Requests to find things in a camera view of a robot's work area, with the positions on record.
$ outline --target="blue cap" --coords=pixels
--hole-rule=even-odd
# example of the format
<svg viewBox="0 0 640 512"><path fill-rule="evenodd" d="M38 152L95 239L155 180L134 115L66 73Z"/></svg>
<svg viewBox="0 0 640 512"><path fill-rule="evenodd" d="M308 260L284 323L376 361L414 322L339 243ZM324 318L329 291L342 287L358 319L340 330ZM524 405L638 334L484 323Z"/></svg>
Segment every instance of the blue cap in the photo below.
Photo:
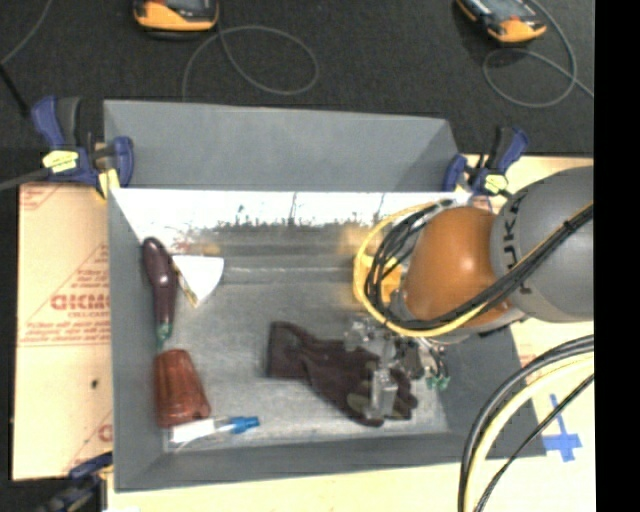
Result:
<svg viewBox="0 0 640 512"><path fill-rule="evenodd" d="M229 421L233 425L234 434L242 434L242 432L260 425L260 420L258 420L257 416L235 416L229 418Z"/></svg>

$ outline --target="clamp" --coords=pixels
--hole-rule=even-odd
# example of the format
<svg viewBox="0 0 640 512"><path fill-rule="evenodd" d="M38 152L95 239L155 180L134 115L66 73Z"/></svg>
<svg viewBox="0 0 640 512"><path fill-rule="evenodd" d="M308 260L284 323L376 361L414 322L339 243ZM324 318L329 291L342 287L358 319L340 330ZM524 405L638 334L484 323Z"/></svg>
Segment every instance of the clamp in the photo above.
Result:
<svg viewBox="0 0 640 512"><path fill-rule="evenodd" d="M442 191L453 192L460 187L472 196L506 195L509 182L505 174L528 145L529 138L521 129L499 127L489 156L480 155L475 167L470 167L461 154L453 157L445 171Z"/></svg>
<svg viewBox="0 0 640 512"><path fill-rule="evenodd" d="M33 512L76 512L81 509L104 485L98 472L112 464L113 454L107 452L76 466L68 475L72 485L57 493L46 504L36 507Z"/></svg>
<svg viewBox="0 0 640 512"><path fill-rule="evenodd" d="M76 118L79 97L58 99L46 96L31 109L31 120L46 140L50 152L43 158L44 177L53 182L75 181L90 185L106 196L105 175L126 186L133 175L133 143L129 137L116 137L106 147L96 149L92 141L79 144ZM112 159L113 166L99 169L96 161Z"/></svg>

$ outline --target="yellow cable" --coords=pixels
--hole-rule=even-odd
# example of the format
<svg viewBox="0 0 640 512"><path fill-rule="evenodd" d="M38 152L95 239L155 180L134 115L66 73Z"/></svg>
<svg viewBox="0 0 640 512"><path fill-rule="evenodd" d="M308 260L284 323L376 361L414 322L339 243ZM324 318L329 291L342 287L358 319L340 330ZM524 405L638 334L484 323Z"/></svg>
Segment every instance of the yellow cable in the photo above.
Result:
<svg viewBox="0 0 640 512"><path fill-rule="evenodd" d="M472 512L477 505L477 503L474 503L474 500L479 498L479 496L476 494L477 498L474 498L473 492L473 487L478 485L476 478L478 472L476 468L480 462L485 460L487 454L489 453L489 450L493 446L493 443L504 428L504 425L507 423L507 421L509 421L509 419L525 404L525 402L530 400L537 392L539 392L542 388L548 386L552 382L566 377L568 374L581 371L587 367L590 367L591 371L593 371L593 354L588 356L587 358L584 357L584 354L575 357L580 357L580 359L560 366L558 368L554 368L540 376L531 384L527 385L527 387L522 389L517 395L509 400L509 402L507 402L507 404L500 410L500 412L487 426L469 463L469 471L467 476L468 480L464 498L464 512Z"/></svg>
<svg viewBox="0 0 640 512"><path fill-rule="evenodd" d="M367 247L371 243L371 240L373 240L373 238L383 228L385 228L388 224L390 224L391 222L395 221L396 219L398 219L400 217L404 217L404 216L409 215L411 213L414 213L416 211L423 210L425 208L433 206L434 204L436 204L436 203L431 202L431 203L424 203L424 204L409 206L408 208L405 208L403 210L400 210L400 211L398 211L396 213L393 213L393 214L388 215L387 217L385 217L376 226L374 226L374 228L365 237L365 239L362 242L362 244L360 245L360 248L358 249L358 252L356 253L356 257L355 257L355 262L356 263L354 264L353 279L354 279L354 283L355 283L354 288L355 288L355 290L357 292L358 300L360 300L360 302L363 304L363 306L365 307L367 312L375 320L377 320L378 322L383 324L385 327L388 327L392 331L394 331L394 332L396 332L396 333L398 333L398 334L400 334L402 336L409 336L409 337L435 337L435 336L440 336L442 334L446 334L446 333L451 332L452 330L460 327L461 325L465 324L466 322L468 322L469 320L471 320L475 316L477 316L488 303L488 301L483 302L482 304L480 304L479 306L473 308L472 310L468 311L467 313L465 313L463 315L460 315L455 320L452 320L451 322L449 322L447 324L444 324L444 325L442 325L440 327L435 327L433 329L415 330L415 329L406 329L406 328L404 328L404 327L402 327L402 326L400 326L400 325L398 325L398 324L396 324L394 322L391 322L387 317L385 317L382 313L380 313L373 306L373 304L371 304L371 301L369 301L368 297L365 295L365 293L364 293L364 280L366 279L366 276L362 276L363 265L358 265L357 262L360 261L364 257L365 252L367 250ZM572 217L575 217L576 215L582 213L584 210L589 208L592 204L593 204L593 201L587 203L585 206L580 208ZM513 265L513 267L511 267L511 269L509 270L509 273L513 272L520 265L522 265L531 256L531 254L538 249L538 247L540 247L543 243L545 243L547 240L549 240L551 237L553 237L556 233L558 233L563 228L564 228L564 224L559 226L558 228L556 228L549 236L547 236L547 238L545 240L541 241L538 245L536 245L533 249L531 249L523 258L521 258L520 261L518 261L515 265Z"/></svg>

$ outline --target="black floor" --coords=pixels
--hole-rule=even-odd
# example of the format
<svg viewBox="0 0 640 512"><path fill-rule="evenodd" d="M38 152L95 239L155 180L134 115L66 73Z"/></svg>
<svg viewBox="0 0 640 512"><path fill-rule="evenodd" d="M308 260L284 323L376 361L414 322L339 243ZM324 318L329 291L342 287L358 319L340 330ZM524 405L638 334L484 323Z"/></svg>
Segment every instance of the black floor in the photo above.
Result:
<svg viewBox="0 0 640 512"><path fill-rule="evenodd" d="M496 44L472 26L452 0L224 2L221 28L242 69L272 89L309 86L299 94L267 92L245 80L230 64L219 39L196 54L209 36L186 42L148 37L133 21L130 4L130 0L2 2L0 59L24 101L33 104L49 94L82 96L79 122L98 136L102 99L149 98L442 117L449 120L465 153L487 151L497 126L518 126L530 138L529 154L594 153L594 100L583 89L594 88L591 0L545 0L542 7L561 33L550 26L526 48L570 74L575 72L579 83L566 95L571 80L539 58L505 49L493 54ZM12 55L39 19L38 30ZM304 42L317 62L317 80L314 61L290 39L264 30L237 30L254 25L284 31ZM38 168L44 149L18 107L0 82L0 181ZM15 190L0 192L3 511L31 510L64 486L60 481L9 481L16 215Z"/></svg>

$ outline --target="blue tape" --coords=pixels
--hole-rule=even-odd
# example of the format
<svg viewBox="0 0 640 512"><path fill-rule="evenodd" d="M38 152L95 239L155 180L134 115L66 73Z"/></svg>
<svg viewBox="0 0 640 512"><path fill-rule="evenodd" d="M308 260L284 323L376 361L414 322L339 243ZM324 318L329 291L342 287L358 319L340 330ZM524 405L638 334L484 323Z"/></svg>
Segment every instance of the blue tape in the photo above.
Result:
<svg viewBox="0 0 640 512"><path fill-rule="evenodd" d="M551 394L550 398L551 405L554 408L558 407L558 399L556 398L556 395ZM558 426L560 427L560 434L542 436L542 442L545 450L558 450L562 456L562 462L570 462L575 460L573 450L576 448L582 448L582 443L580 442L578 434L567 433L564 420L562 419L562 414L558 414L556 419L558 421Z"/></svg>

